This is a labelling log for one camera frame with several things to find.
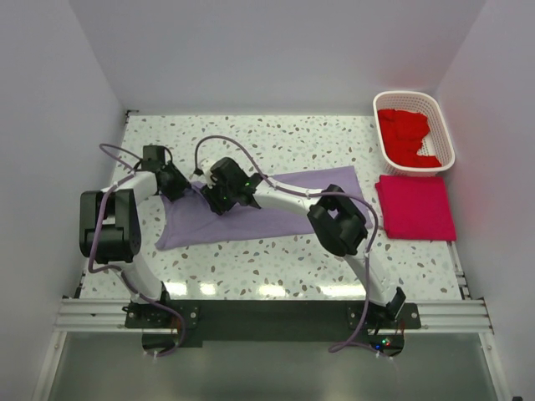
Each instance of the white wall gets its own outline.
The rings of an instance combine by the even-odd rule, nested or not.
[[[485,296],[510,383],[535,399],[535,3],[488,0],[438,95],[468,283]]]
[[[436,88],[484,0],[70,2],[128,109],[371,114]]]
[[[0,399],[28,400],[81,273],[79,195],[123,109],[64,0],[0,2]]]

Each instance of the folded red cloth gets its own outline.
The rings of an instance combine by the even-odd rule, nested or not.
[[[382,175],[375,188],[389,238],[456,240],[446,185],[441,177]]]
[[[388,157],[406,167],[432,168],[442,166],[435,156],[417,154],[422,140],[429,134],[427,117],[404,110],[379,110],[381,135]]]

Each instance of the table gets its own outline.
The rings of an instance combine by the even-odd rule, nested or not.
[[[267,174],[355,167],[364,198],[382,213],[375,182],[384,174],[373,117],[266,115],[131,115],[122,146],[141,155],[143,145],[168,146],[176,166],[194,179],[193,150],[206,135],[228,135],[249,149]],[[252,167],[236,146],[211,140],[200,157],[231,156]],[[131,164],[130,156],[121,156]],[[126,174],[115,167],[113,180]],[[220,242],[157,251],[166,217],[160,197],[138,207],[141,252],[173,298],[363,299],[364,288],[341,258],[315,235]],[[461,299],[452,249],[445,241],[391,240],[380,230],[374,251],[410,300]],[[81,298],[129,297],[113,273],[86,275]]]

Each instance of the white plastic basket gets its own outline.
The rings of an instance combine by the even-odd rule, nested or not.
[[[379,116],[377,114],[382,109],[405,110],[425,115],[431,132],[424,138],[423,146],[418,151],[418,155],[434,155],[441,162],[442,167],[430,169],[405,167],[390,160],[386,154],[385,143],[383,142],[383,135],[381,134],[379,124]],[[444,122],[444,117],[442,117],[441,109],[436,100],[428,94],[404,90],[382,92],[375,96],[374,114],[387,174],[420,177],[432,176],[441,171],[448,170],[455,162],[455,152],[453,151],[450,134]]]

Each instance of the purple towel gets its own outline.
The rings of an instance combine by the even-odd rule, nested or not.
[[[273,178],[284,184],[311,189],[322,189],[330,184],[336,184],[345,192],[362,196],[353,166],[281,174]],[[202,186],[199,182],[193,185],[196,188]],[[288,211],[236,205],[223,216],[218,216],[210,210],[204,198],[195,190],[188,190],[184,197],[173,203],[163,196],[161,199],[166,210],[166,226],[155,244],[159,250],[219,241],[254,240],[313,233],[306,216],[294,215]],[[369,214],[365,206],[361,204],[357,206],[368,222]]]

